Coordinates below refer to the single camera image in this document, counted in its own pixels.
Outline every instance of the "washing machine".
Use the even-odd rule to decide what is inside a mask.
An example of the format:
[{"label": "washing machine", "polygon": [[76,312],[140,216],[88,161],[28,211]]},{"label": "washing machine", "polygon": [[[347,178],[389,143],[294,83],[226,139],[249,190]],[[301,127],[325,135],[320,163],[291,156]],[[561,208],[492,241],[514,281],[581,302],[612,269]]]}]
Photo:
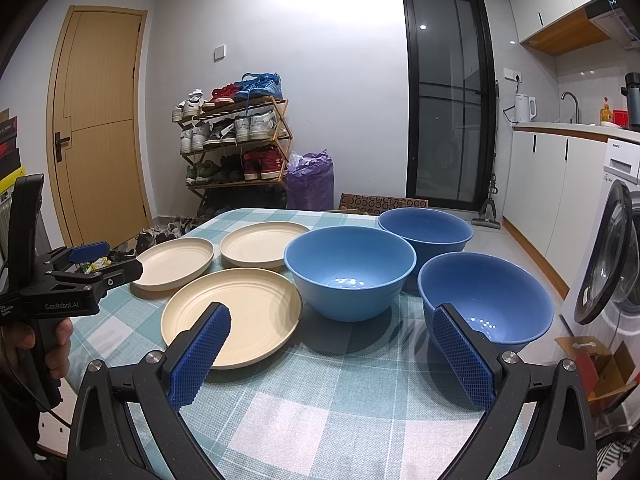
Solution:
[{"label": "washing machine", "polygon": [[574,336],[595,336],[611,351],[624,341],[633,377],[640,372],[639,168],[640,145],[609,139],[590,241],[560,311]]}]

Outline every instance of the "yellow bottle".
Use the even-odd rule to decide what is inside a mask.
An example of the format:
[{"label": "yellow bottle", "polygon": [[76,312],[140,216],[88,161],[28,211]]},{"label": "yellow bottle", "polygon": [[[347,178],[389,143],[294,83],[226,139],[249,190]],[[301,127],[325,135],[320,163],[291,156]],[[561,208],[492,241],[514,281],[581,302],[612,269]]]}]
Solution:
[{"label": "yellow bottle", "polygon": [[613,112],[609,110],[609,105],[607,104],[609,101],[608,98],[604,98],[604,108],[600,110],[600,122],[607,121],[609,123],[613,122]]}]

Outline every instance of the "screw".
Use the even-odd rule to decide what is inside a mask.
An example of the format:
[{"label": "screw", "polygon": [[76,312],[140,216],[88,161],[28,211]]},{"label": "screw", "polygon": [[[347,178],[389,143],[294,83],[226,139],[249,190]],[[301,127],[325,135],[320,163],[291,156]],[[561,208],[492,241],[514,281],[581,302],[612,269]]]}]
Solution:
[{"label": "screw", "polygon": [[100,368],[102,368],[102,361],[100,361],[100,359],[94,359],[86,369],[90,372],[97,372]]},{"label": "screw", "polygon": [[575,372],[575,363],[571,359],[562,360],[562,366],[568,372]]},{"label": "screw", "polygon": [[145,361],[151,365],[157,363],[160,359],[162,359],[162,352],[159,350],[152,350],[145,355]]},{"label": "screw", "polygon": [[520,359],[518,355],[511,351],[506,351],[502,353],[502,360],[510,365],[516,364]]}]

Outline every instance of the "bowl rim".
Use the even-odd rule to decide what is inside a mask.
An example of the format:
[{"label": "bowl rim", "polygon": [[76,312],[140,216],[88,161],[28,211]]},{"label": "bowl rim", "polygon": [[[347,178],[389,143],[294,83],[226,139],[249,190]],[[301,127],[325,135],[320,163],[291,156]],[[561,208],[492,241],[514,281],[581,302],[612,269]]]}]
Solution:
[{"label": "bowl rim", "polygon": [[[430,213],[435,213],[436,215],[441,215],[441,216],[449,216],[452,218],[455,218],[457,222],[462,222],[464,225],[466,225],[469,228],[469,236],[467,238],[464,238],[463,240],[457,240],[457,241],[453,241],[453,242],[426,242],[424,240],[416,240],[415,238],[409,238],[406,236],[402,236],[402,235],[398,235],[398,233],[394,233],[393,231],[390,231],[389,229],[387,229],[386,227],[384,227],[382,225],[382,222],[380,221],[380,219],[387,213],[391,213],[393,211],[397,211],[399,209],[416,209],[416,210],[421,210],[421,211],[429,211]],[[433,209],[433,208],[427,208],[427,207],[396,207],[395,209],[389,209],[388,211],[383,212],[380,216],[378,216],[378,218],[376,219],[376,221],[378,222],[378,225],[385,231],[398,235],[401,238],[404,238],[405,240],[409,240],[412,242],[415,242],[417,244],[429,244],[429,245],[438,245],[438,246],[442,246],[442,245],[454,245],[454,244],[466,244],[469,240],[471,240],[471,238],[473,238],[474,236],[474,229],[471,227],[471,225],[469,225],[465,220],[463,220],[462,218],[459,218],[455,215],[452,215],[451,213],[447,213],[445,211],[440,211],[439,209]]]},{"label": "bowl rim", "polygon": [[491,341],[491,343],[493,344],[498,344],[498,345],[520,345],[520,344],[527,344],[527,343],[531,343],[532,341],[535,341],[536,339],[539,339],[540,337],[542,337],[543,335],[545,335],[546,332],[548,332],[548,330],[551,328],[551,325],[554,322],[554,317],[556,315],[555,309],[554,309],[554,304],[553,301],[551,300],[551,297],[549,296],[548,292],[546,291],[545,287],[542,285],[542,283],[540,283],[527,269],[523,269],[521,266],[514,264],[513,262],[510,262],[508,260],[505,260],[503,258],[499,258],[498,256],[493,256],[491,254],[484,254],[484,253],[473,253],[473,252],[468,252],[468,251],[454,251],[452,253],[444,253],[444,254],[439,254],[438,256],[434,256],[431,260],[429,260],[428,262],[426,262],[422,268],[420,269],[420,272],[418,272],[418,291],[420,292],[420,296],[422,298],[422,302],[426,303],[427,305],[429,305],[429,307],[435,311],[435,308],[433,307],[433,305],[431,304],[431,302],[427,299],[427,297],[424,294],[424,290],[422,289],[422,273],[424,271],[424,269],[434,260],[438,260],[438,259],[442,259],[442,258],[455,258],[458,257],[456,256],[457,254],[469,254],[469,255],[473,255],[473,257],[480,257],[480,258],[485,258],[487,260],[500,260],[502,262],[505,262],[513,267],[516,267],[517,269],[520,269],[522,272],[524,272],[527,276],[530,277],[530,279],[533,280],[533,283],[535,283],[540,290],[542,290],[542,292],[544,292],[546,294],[546,296],[549,299],[548,302],[548,307],[551,311],[551,316],[548,322],[548,325],[546,326],[546,328],[544,330],[542,330],[541,332],[539,332],[538,334],[536,334],[535,336],[532,337],[528,337],[525,339],[517,339],[517,340],[513,340],[513,341]]},{"label": "bowl rim", "polygon": [[[341,288],[339,286],[333,286],[333,285],[327,285],[325,283],[319,283],[316,282],[315,280],[311,280],[309,278],[307,278],[306,276],[303,276],[302,274],[300,274],[299,272],[296,272],[294,269],[291,268],[291,266],[289,265],[289,248],[291,247],[291,245],[293,243],[295,243],[297,240],[300,240],[300,238],[305,237],[310,235],[313,232],[318,232],[318,231],[322,231],[325,229],[340,229],[340,230],[372,230],[372,231],[377,231],[380,232],[382,231],[383,233],[386,233],[386,235],[392,235],[395,236],[396,238],[398,238],[399,240],[402,240],[403,244],[407,244],[408,247],[411,249],[411,252],[414,255],[414,262],[411,265],[411,267],[409,268],[409,270],[407,272],[405,272],[402,276],[399,276],[398,278],[391,280],[390,282],[386,282],[386,283],[381,283],[380,285],[372,285],[372,286],[363,286],[362,288]],[[409,274],[412,273],[412,271],[415,269],[415,266],[418,263],[418,256],[415,253],[415,249],[412,247],[412,245],[406,241],[404,238],[402,238],[400,235],[397,235],[395,233],[392,233],[391,231],[386,231],[386,230],[381,230],[381,229],[376,229],[375,227],[367,227],[367,226],[359,226],[359,225],[333,225],[333,226],[327,226],[327,227],[320,227],[317,229],[311,229],[311,231],[301,234],[299,237],[295,238],[295,240],[290,241],[287,244],[287,247],[284,249],[284,264],[287,266],[287,269],[289,269],[291,271],[291,273],[294,276],[299,277],[301,280],[304,280],[307,283],[312,283],[313,285],[317,285],[317,286],[321,286],[323,288],[328,288],[331,290],[375,290],[377,288],[383,288],[389,285],[393,285],[397,282],[400,282],[402,280],[404,280]]]}]

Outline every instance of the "blue sneaker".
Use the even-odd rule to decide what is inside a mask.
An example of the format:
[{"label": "blue sneaker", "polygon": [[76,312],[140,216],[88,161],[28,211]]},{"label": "blue sneaker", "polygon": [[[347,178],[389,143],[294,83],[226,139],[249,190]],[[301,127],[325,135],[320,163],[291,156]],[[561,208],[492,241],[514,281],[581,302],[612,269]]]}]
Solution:
[{"label": "blue sneaker", "polygon": [[[244,81],[244,78],[247,76],[255,77],[255,79]],[[282,88],[280,86],[280,76],[278,74],[247,73],[242,76],[242,79],[243,81],[236,83],[242,86],[242,89],[234,95],[234,101],[236,103],[266,96],[273,96],[276,99],[282,99]]]}]

